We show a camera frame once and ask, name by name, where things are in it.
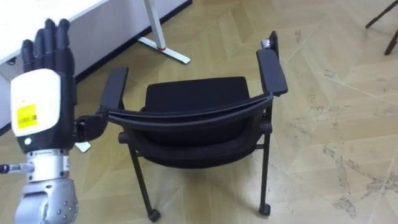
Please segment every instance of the herringbone parquet floor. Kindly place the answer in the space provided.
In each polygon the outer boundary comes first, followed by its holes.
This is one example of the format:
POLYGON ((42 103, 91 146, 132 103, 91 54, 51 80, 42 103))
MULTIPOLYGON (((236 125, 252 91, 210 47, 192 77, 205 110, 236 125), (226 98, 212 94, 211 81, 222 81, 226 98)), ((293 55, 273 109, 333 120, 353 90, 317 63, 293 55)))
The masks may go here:
MULTIPOLYGON (((146 86, 245 76, 261 92, 255 52, 276 30, 289 92, 274 102, 269 218, 257 216, 262 151, 228 166, 178 170, 141 160, 159 223, 398 223, 398 48, 383 56, 398 11, 364 25, 391 0, 194 0, 164 24, 181 65, 136 44, 79 85, 78 114, 93 113, 111 68, 128 66, 124 101, 144 105, 146 86)), ((86 154, 71 152, 78 223, 150 223, 121 128, 110 124, 86 154)), ((12 133, 0 162, 24 161, 12 133)), ((0 220, 12 223, 24 178, 0 178, 0 220)))

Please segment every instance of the black robotic fingers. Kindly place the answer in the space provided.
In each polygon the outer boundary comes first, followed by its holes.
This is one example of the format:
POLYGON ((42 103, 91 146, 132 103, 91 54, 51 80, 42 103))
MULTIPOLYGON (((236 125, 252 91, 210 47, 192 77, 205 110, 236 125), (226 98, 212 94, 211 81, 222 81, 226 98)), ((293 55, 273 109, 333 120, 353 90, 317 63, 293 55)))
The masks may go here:
POLYGON ((51 19, 47 19, 45 27, 37 31, 34 42, 23 42, 21 54, 25 73, 48 68, 73 76, 75 63, 69 49, 69 27, 70 23, 66 19, 62 19, 58 26, 51 19))
POLYGON ((34 69, 33 46, 34 44, 31 40, 25 40, 22 43, 21 55, 24 62, 24 73, 34 69))
POLYGON ((45 28, 43 31, 43 37, 44 37, 44 64, 45 67, 51 70, 55 70, 55 57, 54 57, 54 51, 55 51, 55 31, 57 29, 57 26, 55 23, 47 19, 45 21, 45 28))

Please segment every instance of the metal stand base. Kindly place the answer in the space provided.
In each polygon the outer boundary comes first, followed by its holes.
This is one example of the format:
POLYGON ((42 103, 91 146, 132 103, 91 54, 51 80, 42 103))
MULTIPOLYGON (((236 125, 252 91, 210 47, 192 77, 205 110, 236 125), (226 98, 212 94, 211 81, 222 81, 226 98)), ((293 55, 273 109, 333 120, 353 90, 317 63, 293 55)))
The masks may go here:
POLYGON ((166 47, 164 49, 159 49, 157 47, 156 42, 154 42, 153 40, 150 40, 150 39, 148 39, 146 37, 141 37, 138 41, 143 43, 143 44, 145 44, 146 46, 152 47, 153 49, 158 50, 159 52, 162 52, 163 54, 166 54, 167 56, 169 56, 171 58, 174 58, 175 60, 178 60, 178 61, 180 61, 180 62, 182 62, 184 64, 188 64, 191 61, 191 59, 188 58, 187 56, 182 55, 182 54, 180 54, 180 53, 178 53, 178 52, 176 52, 176 51, 174 51, 174 50, 172 50, 170 48, 166 47))
POLYGON ((146 37, 141 37, 138 41, 184 64, 189 63, 191 59, 166 47, 163 30, 160 25, 160 19, 154 4, 154 0, 145 0, 145 7, 148 13, 150 27, 152 28, 152 31, 155 35, 155 41, 150 40, 146 37))

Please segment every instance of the white robotic palm cover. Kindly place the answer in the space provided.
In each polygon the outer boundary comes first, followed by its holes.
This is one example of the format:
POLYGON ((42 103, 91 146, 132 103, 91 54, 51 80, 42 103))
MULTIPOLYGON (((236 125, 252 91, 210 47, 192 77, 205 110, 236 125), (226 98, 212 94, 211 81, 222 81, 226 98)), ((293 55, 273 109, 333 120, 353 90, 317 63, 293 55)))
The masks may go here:
POLYGON ((27 136, 55 126, 60 118, 61 80, 43 68, 11 81, 11 126, 14 134, 27 136))

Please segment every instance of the yellow label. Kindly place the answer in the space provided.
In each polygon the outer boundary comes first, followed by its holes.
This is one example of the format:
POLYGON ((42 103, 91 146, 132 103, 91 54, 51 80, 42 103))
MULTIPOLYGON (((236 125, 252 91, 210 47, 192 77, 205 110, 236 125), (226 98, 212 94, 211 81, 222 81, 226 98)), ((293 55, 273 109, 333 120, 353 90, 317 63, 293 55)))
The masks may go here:
POLYGON ((23 106, 17 110, 18 128, 24 129, 37 124, 36 105, 23 106))

